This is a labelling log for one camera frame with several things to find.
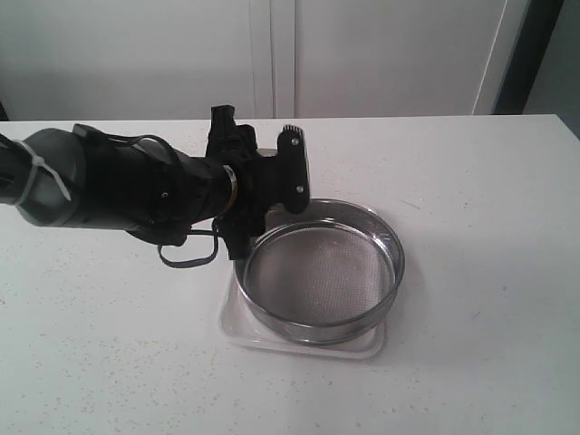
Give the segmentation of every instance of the cabinet door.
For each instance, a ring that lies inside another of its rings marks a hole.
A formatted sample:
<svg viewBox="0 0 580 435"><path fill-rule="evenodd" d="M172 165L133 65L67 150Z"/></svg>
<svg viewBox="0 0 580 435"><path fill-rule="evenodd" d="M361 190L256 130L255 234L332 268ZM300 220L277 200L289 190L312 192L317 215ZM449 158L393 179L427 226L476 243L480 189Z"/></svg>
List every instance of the cabinet door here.
<svg viewBox="0 0 580 435"><path fill-rule="evenodd" d="M18 0L0 5L11 120L272 116L268 0Z"/></svg>
<svg viewBox="0 0 580 435"><path fill-rule="evenodd" d="M296 0L299 117L491 112L527 0Z"/></svg>

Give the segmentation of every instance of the zip tie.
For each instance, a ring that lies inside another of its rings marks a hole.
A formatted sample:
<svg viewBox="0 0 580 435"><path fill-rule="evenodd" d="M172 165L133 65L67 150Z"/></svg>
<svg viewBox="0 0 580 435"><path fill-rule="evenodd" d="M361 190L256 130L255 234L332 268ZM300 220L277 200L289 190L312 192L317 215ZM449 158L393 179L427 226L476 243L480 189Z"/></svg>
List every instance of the zip tie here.
<svg viewBox="0 0 580 435"><path fill-rule="evenodd" d="M30 174L28 174L28 180L26 181L26 186L24 187L22 195L14 203L14 205L18 206L18 205L22 204L26 200L26 198L28 197L28 194L30 193L30 191L33 188L34 182L36 180L36 176L38 175L38 168L46 169L46 171L53 176L53 179L56 182L56 185L59 187L59 189L63 193L63 196L66 198L66 200L71 201L72 200L71 193L69 192L69 189L67 189L66 186L64 185L64 182L63 182L63 179L61 178L61 175L56 170L54 170L53 168L48 166L48 163L46 163L44 158L42 158L41 156L36 154L34 152L34 150L28 146L28 144L26 142L23 142L21 140L13 140L13 142L20 144L22 146L22 148L24 148L28 152L28 154L30 154L30 156L32 157L32 161L31 161L32 168L30 169Z"/></svg>

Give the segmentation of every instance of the speckled table surface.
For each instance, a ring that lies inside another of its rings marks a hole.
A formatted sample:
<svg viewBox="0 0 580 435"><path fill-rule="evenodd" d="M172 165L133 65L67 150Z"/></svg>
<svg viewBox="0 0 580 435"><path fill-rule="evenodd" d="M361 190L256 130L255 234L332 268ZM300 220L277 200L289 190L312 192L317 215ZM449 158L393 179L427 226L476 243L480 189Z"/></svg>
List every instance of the speckled table surface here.
<svg viewBox="0 0 580 435"><path fill-rule="evenodd" d="M272 148L284 121L252 121ZM0 208L3 434L522 433L580 427L580 143L554 116L299 120L313 195L373 206L408 268L369 361L246 350L231 274ZM96 121L199 154L208 121ZM71 122L8 122L23 139ZM189 243L203 254L206 241Z"/></svg>

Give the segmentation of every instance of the sieve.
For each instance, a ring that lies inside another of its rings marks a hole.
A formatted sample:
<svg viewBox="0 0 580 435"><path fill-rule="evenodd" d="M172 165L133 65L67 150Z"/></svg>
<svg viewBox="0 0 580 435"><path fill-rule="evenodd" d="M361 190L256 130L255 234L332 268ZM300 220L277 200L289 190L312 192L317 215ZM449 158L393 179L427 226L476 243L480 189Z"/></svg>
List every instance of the sieve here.
<svg viewBox="0 0 580 435"><path fill-rule="evenodd" d="M404 266L401 242L371 210L312 199L299 215L272 209L265 234L234 268L261 323L295 343L331 344L384 318Z"/></svg>

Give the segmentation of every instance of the white tray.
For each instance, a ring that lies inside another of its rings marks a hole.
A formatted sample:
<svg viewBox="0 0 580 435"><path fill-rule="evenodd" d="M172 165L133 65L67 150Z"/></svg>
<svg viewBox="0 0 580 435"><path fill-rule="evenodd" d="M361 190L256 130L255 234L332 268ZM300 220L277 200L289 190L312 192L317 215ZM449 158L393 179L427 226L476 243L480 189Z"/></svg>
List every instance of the white tray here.
<svg viewBox="0 0 580 435"><path fill-rule="evenodd" d="M248 308L236 278L232 276L219 316L219 326L231 343L240 346L306 355L350 360L370 358L384 343L385 323L348 342L328 346L306 346L291 343L261 324Z"/></svg>

